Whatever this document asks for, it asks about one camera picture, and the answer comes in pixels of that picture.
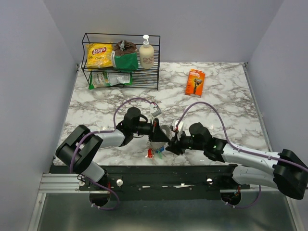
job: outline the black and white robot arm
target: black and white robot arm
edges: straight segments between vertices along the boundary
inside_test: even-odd
[[[75,155],[73,172],[87,176],[92,181],[106,187],[111,186],[122,200],[148,200],[150,198],[153,200],[181,198],[217,200],[220,198],[220,190],[247,188],[249,184],[276,188],[295,199],[303,198],[308,183],[308,173],[279,161],[283,159],[307,168],[292,151],[262,152],[236,144],[230,145],[226,140],[212,137],[209,130],[201,123],[192,124],[189,127],[190,136],[187,136],[183,131],[183,123],[180,122],[175,127],[176,123],[174,121],[170,126],[170,129],[174,131],[174,136],[169,139],[160,128],[157,118],[152,117],[148,122],[138,108],[132,107],[128,109],[123,121],[112,132],[91,134],[86,126],[78,126],[59,146],[56,156],[70,166]],[[89,136],[84,140],[82,148],[74,154],[77,144],[87,134]],[[98,149],[127,145],[133,139],[134,134],[147,135],[150,142],[168,143],[166,150],[177,155],[183,154],[185,149],[200,150],[213,161],[231,164],[124,168],[121,166],[101,167],[93,162]],[[251,151],[261,156],[249,155],[244,151]],[[80,187],[81,190],[99,190],[91,182],[88,182],[86,186]],[[160,190],[168,190],[168,193],[160,194]]]

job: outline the yellow lay's chip bag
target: yellow lay's chip bag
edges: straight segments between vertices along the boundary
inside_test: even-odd
[[[88,68],[105,68],[112,66],[112,45],[104,43],[92,43],[86,45],[88,49]]]

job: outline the wall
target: wall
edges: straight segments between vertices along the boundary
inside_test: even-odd
[[[44,0],[76,62],[85,32],[157,34],[162,61],[247,62],[283,0]]]
[[[307,11],[307,0],[285,0],[248,64],[248,73],[274,150],[291,149],[306,164]],[[308,230],[307,194],[298,205]]]
[[[41,0],[0,7],[0,229],[27,230],[51,165],[76,65]]]

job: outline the white marble countertop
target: white marble countertop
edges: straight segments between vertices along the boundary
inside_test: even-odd
[[[190,69],[206,74],[201,99],[184,94]],[[88,90],[88,83],[80,70],[71,103],[68,109],[61,142],[80,124],[91,130],[113,127],[115,109],[133,97],[143,97],[156,102],[163,115],[160,124],[170,125],[174,118],[180,118],[184,109],[197,101],[212,104],[219,111],[234,143],[249,148],[268,150],[261,125],[252,99],[244,70],[239,63],[161,63],[159,90],[132,88],[99,88]],[[136,106],[149,117],[149,105],[145,102],[131,102],[123,106],[116,116],[116,123],[123,119],[127,109]],[[184,130],[189,134],[191,124],[201,122],[215,137],[224,139],[221,124],[215,113],[203,104],[198,104],[184,117]],[[99,165],[213,165],[201,151],[186,150],[177,156],[163,151],[162,158],[146,158],[149,148],[148,137],[133,139],[124,147],[100,149],[94,161]],[[55,165],[64,165],[58,158]]]

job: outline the gray floor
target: gray floor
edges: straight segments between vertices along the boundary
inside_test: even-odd
[[[241,205],[254,201],[244,192]],[[285,196],[262,192],[257,205],[232,209],[221,201],[122,202],[115,211],[91,208],[86,194],[49,194],[40,231],[295,231]]]

